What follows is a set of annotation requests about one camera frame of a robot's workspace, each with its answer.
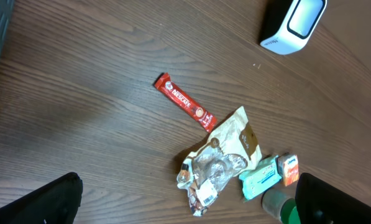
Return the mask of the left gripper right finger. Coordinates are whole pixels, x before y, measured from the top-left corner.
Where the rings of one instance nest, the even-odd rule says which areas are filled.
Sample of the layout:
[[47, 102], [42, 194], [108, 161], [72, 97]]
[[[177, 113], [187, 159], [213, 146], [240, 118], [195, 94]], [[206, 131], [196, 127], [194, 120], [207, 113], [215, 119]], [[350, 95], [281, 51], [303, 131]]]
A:
[[301, 224], [371, 223], [370, 206], [306, 172], [295, 200]]

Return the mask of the red Nescafe stick sachet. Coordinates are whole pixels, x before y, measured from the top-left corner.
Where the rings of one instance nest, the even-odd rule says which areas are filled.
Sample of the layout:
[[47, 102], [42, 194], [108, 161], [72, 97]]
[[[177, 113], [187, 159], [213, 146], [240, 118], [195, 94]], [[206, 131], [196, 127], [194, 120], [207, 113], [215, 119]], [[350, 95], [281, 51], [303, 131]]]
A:
[[168, 73], [161, 74], [154, 86], [158, 91], [162, 92], [168, 99], [172, 100], [174, 104], [179, 106], [190, 117], [197, 121], [205, 131], [210, 133], [214, 129], [217, 123], [217, 118], [173, 83]]

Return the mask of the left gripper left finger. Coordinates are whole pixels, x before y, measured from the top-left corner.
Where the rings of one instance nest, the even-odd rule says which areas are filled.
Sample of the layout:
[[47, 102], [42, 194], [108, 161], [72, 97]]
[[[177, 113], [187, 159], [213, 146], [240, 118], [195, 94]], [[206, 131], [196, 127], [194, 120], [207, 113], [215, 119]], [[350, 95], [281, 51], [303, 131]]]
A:
[[72, 224], [82, 193], [83, 181], [69, 172], [0, 208], [0, 223]]

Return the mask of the orange tissue pack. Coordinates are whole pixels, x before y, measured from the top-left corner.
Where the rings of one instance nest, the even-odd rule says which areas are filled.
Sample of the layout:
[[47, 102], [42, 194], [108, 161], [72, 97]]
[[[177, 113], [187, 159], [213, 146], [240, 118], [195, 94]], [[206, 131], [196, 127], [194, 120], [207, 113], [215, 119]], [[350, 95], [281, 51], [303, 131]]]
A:
[[278, 158], [278, 173], [286, 187], [298, 181], [300, 176], [298, 156], [296, 154], [280, 156]]

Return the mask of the brown cookie bag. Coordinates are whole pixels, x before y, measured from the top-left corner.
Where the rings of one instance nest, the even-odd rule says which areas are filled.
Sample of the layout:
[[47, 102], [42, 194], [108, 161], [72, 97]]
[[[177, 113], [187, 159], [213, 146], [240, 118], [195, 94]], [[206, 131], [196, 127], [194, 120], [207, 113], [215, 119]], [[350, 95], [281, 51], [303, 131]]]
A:
[[240, 106], [181, 165], [177, 187], [187, 191], [193, 216], [203, 216], [232, 178], [254, 170], [261, 159], [259, 142]]

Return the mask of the green wet wipes pack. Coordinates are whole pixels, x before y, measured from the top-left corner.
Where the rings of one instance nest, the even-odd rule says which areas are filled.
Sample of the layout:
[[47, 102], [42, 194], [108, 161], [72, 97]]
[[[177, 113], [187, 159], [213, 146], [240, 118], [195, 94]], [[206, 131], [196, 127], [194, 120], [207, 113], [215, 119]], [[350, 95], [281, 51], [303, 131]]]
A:
[[282, 179], [278, 173], [277, 158], [278, 156], [267, 157], [259, 162], [256, 169], [244, 171], [239, 175], [246, 200], [252, 200]]

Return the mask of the green lid jar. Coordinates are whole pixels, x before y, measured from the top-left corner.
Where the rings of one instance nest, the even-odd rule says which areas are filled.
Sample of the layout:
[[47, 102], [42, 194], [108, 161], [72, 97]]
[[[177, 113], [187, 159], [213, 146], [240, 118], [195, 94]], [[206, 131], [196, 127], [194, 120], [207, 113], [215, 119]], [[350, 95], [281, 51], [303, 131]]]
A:
[[262, 197], [262, 208], [282, 224], [300, 224], [295, 198], [281, 190], [268, 189]]

